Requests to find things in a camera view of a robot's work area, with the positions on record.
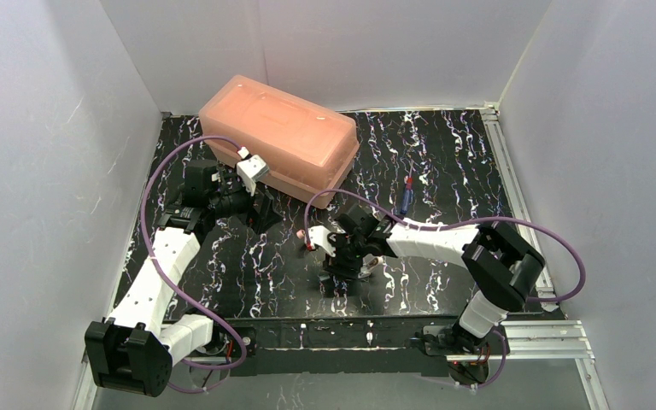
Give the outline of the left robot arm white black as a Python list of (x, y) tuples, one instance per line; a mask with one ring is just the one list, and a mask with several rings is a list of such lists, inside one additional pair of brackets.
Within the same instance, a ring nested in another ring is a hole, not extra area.
[(127, 294), (103, 320), (85, 332), (85, 350), (95, 384), (147, 396), (167, 387), (173, 367), (213, 340), (214, 322), (204, 314), (185, 314), (164, 327), (162, 321), (177, 284), (217, 220), (237, 216), (261, 234), (281, 221), (274, 197), (259, 181), (268, 165), (251, 155), (235, 167), (213, 160), (187, 165), (184, 182), (157, 222), (154, 257), (147, 257)]

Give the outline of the white mini stapler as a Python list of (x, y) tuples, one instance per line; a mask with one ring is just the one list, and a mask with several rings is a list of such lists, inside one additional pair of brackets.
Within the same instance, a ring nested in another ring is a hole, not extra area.
[(366, 256), (363, 260), (363, 265), (359, 270), (358, 279), (367, 279), (372, 276), (372, 274), (382, 267), (385, 263), (383, 256)]

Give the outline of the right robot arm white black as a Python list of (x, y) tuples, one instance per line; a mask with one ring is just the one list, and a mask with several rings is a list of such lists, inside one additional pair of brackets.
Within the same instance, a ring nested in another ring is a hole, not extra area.
[(358, 205), (337, 216), (338, 231), (309, 227), (309, 250), (325, 253), (324, 269), (333, 276), (358, 278), (366, 256), (417, 257), (465, 268), (477, 293), (442, 339), (477, 344), (508, 314), (524, 308), (545, 267), (543, 256), (505, 220), (451, 228), (388, 214), (378, 219)]

